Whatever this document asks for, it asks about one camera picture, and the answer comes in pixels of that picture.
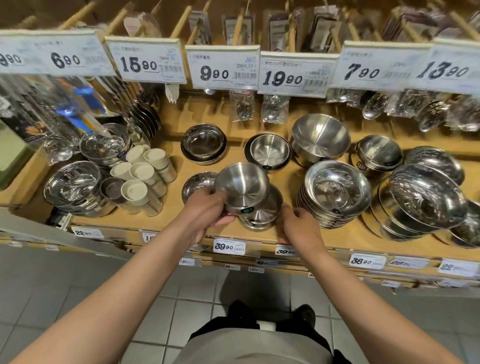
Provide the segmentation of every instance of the person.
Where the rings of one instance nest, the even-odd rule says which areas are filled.
[[[213,194],[207,188],[193,193],[178,216],[148,245],[11,363],[118,363],[185,251],[204,237],[209,226],[235,219],[223,214],[225,201],[222,192]],[[333,258],[316,220],[306,210],[284,205],[282,216],[286,237],[370,364],[461,363]],[[337,351],[332,354],[328,343],[322,341],[322,345],[312,327],[308,330],[309,307],[296,310],[290,322],[279,323],[277,331],[262,331],[252,327],[256,323],[245,305],[232,306],[226,320],[239,323],[240,328],[201,328],[179,353],[176,364],[348,363]]]

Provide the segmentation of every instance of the silver bowl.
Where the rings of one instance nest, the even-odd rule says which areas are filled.
[[[216,125],[196,124],[185,132],[180,148],[187,159],[208,165],[222,158],[227,150],[227,137]]]
[[[421,233],[453,228],[467,216],[467,201],[458,185],[420,164],[398,167],[380,183],[378,196],[393,221]]]
[[[247,141],[243,151],[249,163],[258,165],[267,173],[281,170],[292,158],[288,141],[273,133],[254,135]]]
[[[234,215],[250,214],[268,197],[270,181],[263,169],[253,163],[236,163],[223,168],[214,189],[225,191],[227,211]]]
[[[202,187],[210,187],[213,188],[215,183],[215,178],[217,177],[218,173],[216,172],[200,172],[191,176],[181,189],[181,199],[183,203],[187,202],[188,198],[192,193]]]
[[[472,249],[480,247],[480,204],[468,201],[467,218],[449,230],[439,230],[434,235],[448,245]]]
[[[112,135],[111,138],[97,134],[85,134],[80,140],[80,152],[90,161],[97,164],[114,167],[125,161],[125,155],[132,142],[123,125],[116,123],[104,124],[103,127]]]
[[[248,229],[261,231],[275,225],[283,204],[281,192],[272,184],[268,187],[268,197],[263,205],[248,215],[239,216],[240,223]]]
[[[308,114],[293,124],[290,144],[303,167],[340,158],[350,147],[350,134],[339,120],[324,114]]]
[[[347,163],[324,160],[311,166],[305,175],[305,192],[322,211],[335,216],[354,217],[372,201],[367,178]]]
[[[418,146],[405,156],[405,164],[422,164],[446,174],[459,186],[465,180],[461,164],[450,154],[433,146]]]

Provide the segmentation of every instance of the price tag holder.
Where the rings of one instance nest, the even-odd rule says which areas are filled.
[[[76,236],[81,236],[83,238],[90,238],[90,239],[104,239],[102,232],[99,229],[92,229],[92,228],[79,228],[76,226],[72,227],[72,232]]]
[[[33,30],[32,50],[53,76],[115,76],[94,30]]]
[[[345,41],[331,87],[403,90],[428,44]]]
[[[337,59],[338,54],[262,51],[258,93],[325,97]]]
[[[245,242],[230,239],[214,239],[213,251],[215,253],[245,255]]]
[[[387,257],[384,255],[353,253],[348,265],[356,268],[382,269],[386,261]]]
[[[476,277],[479,273],[479,262],[443,258],[437,269],[438,273],[459,277]]]
[[[260,267],[276,268],[278,266],[278,261],[275,259],[257,259],[255,264]]]
[[[25,31],[0,31],[0,73],[48,73]]]
[[[179,261],[179,265],[181,266],[194,266],[195,265],[195,259],[194,258],[185,258],[183,257]]]
[[[476,41],[436,38],[415,67],[409,88],[480,94],[480,45]]]
[[[280,245],[280,244],[277,244],[276,246],[275,255],[299,256],[297,253],[297,250],[293,245]]]
[[[395,256],[393,260],[388,262],[389,267],[408,268],[408,269],[424,269],[430,263],[428,258],[415,258],[412,256]]]
[[[225,264],[225,269],[228,270],[240,270],[240,268],[238,264]]]
[[[142,235],[142,239],[144,243],[150,242],[150,240],[152,240],[158,234],[157,231],[145,231],[145,230],[140,230],[139,233]]]
[[[187,83],[179,39],[106,36],[105,40],[123,80]]]
[[[256,90],[260,46],[185,46],[193,88]]]
[[[262,267],[248,267],[248,271],[253,273],[265,273],[265,269]]]
[[[400,287],[401,283],[396,281],[396,280],[384,279],[382,281],[381,285],[385,286],[385,287],[390,287],[390,288],[398,288],[398,287]]]

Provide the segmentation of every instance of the white price label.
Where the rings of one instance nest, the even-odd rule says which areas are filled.
[[[403,90],[428,45],[345,41],[331,87]]]
[[[388,262],[389,267],[408,268],[408,269],[424,269],[430,263],[428,258],[415,258],[411,256],[395,256],[393,260]]]
[[[325,97],[338,55],[261,52],[258,93]]]
[[[255,264],[261,267],[276,268],[278,261],[275,259],[257,259]]]
[[[265,273],[265,269],[261,267],[248,267],[248,271],[253,273]]]
[[[466,280],[445,278],[437,282],[437,285],[445,288],[463,288],[468,287],[470,283]]]
[[[140,230],[140,233],[142,234],[142,239],[144,240],[144,243],[148,243],[158,234],[157,231],[143,231],[143,230]]]
[[[33,51],[32,42],[22,32],[0,31],[0,73],[47,73]]]
[[[9,242],[9,246],[14,246],[16,248],[23,248],[24,244],[22,242]]]
[[[257,89],[260,46],[185,46],[185,51],[193,88]]]
[[[222,254],[245,255],[245,242],[230,239],[214,239],[213,251]]]
[[[396,281],[396,280],[383,280],[382,281],[382,286],[385,286],[385,287],[390,287],[390,288],[398,288],[400,287],[401,283]]]
[[[55,245],[55,244],[47,244],[47,245],[45,245],[45,250],[49,250],[49,251],[51,251],[51,252],[59,252],[59,251],[60,251],[59,247],[58,247],[57,245]]]
[[[348,264],[351,267],[382,269],[386,262],[387,257],[384,255],[353,253]]]
[[[415,67],[409,88],[459,94],[480,94],[480,47],[467,40],[435,39]]]
[[[437,271],[451,276],[475,277],[479,272],[479,266],[479,262],[444,258]]]
[[[115,71],[94,30],[32,31],[29,40],[53,76],[114,76]]]
[[[72,227],[72,232],[76,236],[82,236],[84,238],[90,239],[104,239],[102,232],[99,229],[91,229],[91,228],[79,228],[76,226]]]
[[[187,83],[180,40],[108,36],[106,41],[123,80]]]
[[[194,266],[195,265],[195,259],[193,259],[193,258],[182,258],[179,261],[179,265],[181,265],[181,266]]]
[[[280,244],[277,244],[276,246],[275,255],[299,256],[297,250],[293,247],[293,245]]]
[[[225,264],[225,269],[240,270],[240,266],[238,264]]]

